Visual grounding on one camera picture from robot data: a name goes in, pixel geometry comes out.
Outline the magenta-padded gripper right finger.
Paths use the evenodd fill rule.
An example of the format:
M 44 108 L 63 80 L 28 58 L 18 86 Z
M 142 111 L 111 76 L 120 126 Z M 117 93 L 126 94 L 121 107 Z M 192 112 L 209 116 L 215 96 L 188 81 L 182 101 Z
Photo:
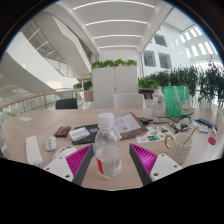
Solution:
M 157 155 L 135 144 L 129 146 L 129 154 L 144 186 L 182 169 L 165 153 Z

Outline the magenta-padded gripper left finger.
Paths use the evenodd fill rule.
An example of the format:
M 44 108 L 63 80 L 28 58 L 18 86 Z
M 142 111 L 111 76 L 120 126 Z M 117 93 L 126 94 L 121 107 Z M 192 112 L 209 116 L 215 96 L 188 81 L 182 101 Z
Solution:
M 67 156 L 56 157 L 44 170 L 81 186 L 93 155 L 90 144 Z

